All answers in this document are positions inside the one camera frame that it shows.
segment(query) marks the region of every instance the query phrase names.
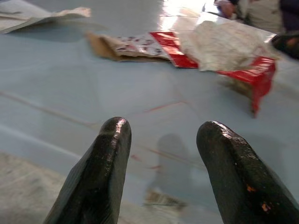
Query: light blue floor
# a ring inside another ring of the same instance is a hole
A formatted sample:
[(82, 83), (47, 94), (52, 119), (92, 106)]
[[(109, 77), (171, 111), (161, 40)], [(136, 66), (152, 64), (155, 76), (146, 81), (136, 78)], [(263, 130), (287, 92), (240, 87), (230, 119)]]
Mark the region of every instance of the light blue floor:
[(123, 116), (133, 129), (124, 198), (142, 203), (145, 189), (159, 188), (188, 203), (185, 222), (217, 224), (195, 142), (199, 126), (217, 120), (243, 136), (299, 200), (298, 62), (278, 63), (274, 88), (253, 119), (249, 99), (221, 85), (214, 73), (104, 60), (85, 39), (86, 31), (128, 36), (191, 30), (202, 19), (196, 12), (203, 1), (30, 2), (49, 11), (90, 7), (92, 18), (0, 36), (1, 150), (66, 174), (103, 122)]

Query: tiled floor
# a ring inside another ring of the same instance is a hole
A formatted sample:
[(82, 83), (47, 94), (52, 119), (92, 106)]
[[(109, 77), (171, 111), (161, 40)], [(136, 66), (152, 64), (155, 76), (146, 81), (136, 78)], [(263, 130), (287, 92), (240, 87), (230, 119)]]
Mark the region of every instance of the tiled floor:
[(159, 188), (188, 203), (185, 222), (218, 224), (195, 144), (198, 127), (217, 120), (245, 137), (299, 200), (298, 62), (278, 63), (274, 88), (253, 119), (249, 100), (214, 73), (100, 59), (84, 36), (191, 30), (207, 18), (199, 14), (203, 0), (30, 2), (50, 11), (90, 7), (93, 16), (0, 36), (1, 150), (66, 174), (102, 123), (124, 116), (133, 142), (123, 197), (142, 204), (145, 189)]

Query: person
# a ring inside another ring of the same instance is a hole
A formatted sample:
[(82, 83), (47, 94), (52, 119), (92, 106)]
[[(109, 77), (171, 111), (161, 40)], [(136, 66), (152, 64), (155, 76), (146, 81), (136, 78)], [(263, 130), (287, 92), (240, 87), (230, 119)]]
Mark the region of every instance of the person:
[(272, 33), (299, 30), (298, 0), (216, 0), (215, 4), (226, 18), (236, 15), (244, 23)]

